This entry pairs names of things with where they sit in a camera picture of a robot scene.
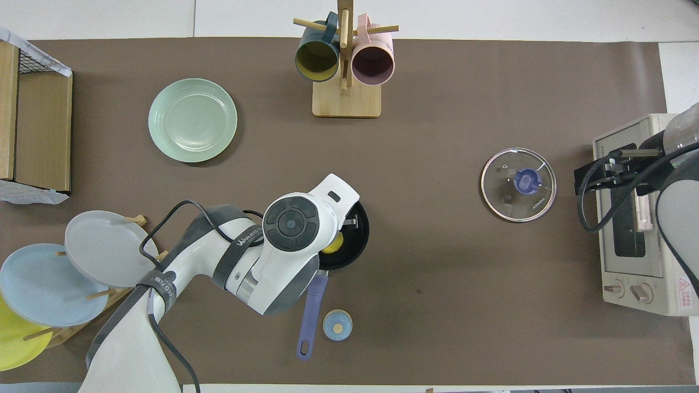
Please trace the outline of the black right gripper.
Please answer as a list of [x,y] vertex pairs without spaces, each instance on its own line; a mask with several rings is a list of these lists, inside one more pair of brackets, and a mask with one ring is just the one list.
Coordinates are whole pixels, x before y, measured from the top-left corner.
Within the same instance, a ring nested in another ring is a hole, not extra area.
[[654,134],[640,145],[627,144],[609,151],[607,163],[589,163],[574,170],[575,195],[604,188],[622,188],[634,184],[637,195],[659,190],[667,177],[664,134]]

